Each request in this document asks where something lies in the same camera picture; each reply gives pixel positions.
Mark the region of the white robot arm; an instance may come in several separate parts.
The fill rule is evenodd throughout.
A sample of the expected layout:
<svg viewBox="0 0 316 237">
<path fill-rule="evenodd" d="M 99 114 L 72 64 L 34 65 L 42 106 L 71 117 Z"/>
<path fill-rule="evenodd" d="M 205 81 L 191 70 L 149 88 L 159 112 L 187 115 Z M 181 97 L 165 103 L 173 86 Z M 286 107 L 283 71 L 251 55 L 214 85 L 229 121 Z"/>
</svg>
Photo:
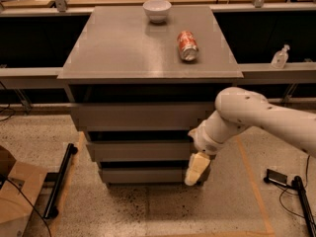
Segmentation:
<svg viewBox="0 0 316 237">
<path fill-rule="evenodd" d="M 222 90 L 215 111 L 189 131 L 197 153 L 191 155 L 185 184 L 193 186 L 232 136 L 251 126 L 316 157 L 316 115 L 270 104 L 262 94 L 238 87 Z"/>
</svg>

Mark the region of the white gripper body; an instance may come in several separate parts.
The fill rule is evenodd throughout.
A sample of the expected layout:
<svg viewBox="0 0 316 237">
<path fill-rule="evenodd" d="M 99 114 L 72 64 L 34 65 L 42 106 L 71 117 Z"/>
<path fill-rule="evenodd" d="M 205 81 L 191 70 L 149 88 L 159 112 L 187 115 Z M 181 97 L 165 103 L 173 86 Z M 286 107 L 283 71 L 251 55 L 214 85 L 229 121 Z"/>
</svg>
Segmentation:
<svg viewBox="0 0 316 237">
<path fill-rule="evenodd" d="M 206 121 L 190 130 L 188 136 L 194 141 L 195 149 L 206 155 L 214 156 L 223 148 L 221 143 L 216 142 L 206 133 Z"/>
</svg>

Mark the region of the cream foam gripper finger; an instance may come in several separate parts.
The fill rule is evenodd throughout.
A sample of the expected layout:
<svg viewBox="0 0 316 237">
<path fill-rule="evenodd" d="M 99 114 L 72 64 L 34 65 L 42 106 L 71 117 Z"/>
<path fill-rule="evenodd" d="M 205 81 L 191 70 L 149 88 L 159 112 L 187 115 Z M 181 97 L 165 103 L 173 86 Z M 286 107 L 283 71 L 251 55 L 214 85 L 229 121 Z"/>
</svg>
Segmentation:
<svg viewBox="0 0 316 237">
<path fill-rule="evenodd" d="M 202 152 L 194 153 L 189 161 L 189 167 L 185 176 L 185 184 L 187 186 L 195 185 L 203 172 L 210 165 L 210 162 L 209 155 Z"/>
</svg>

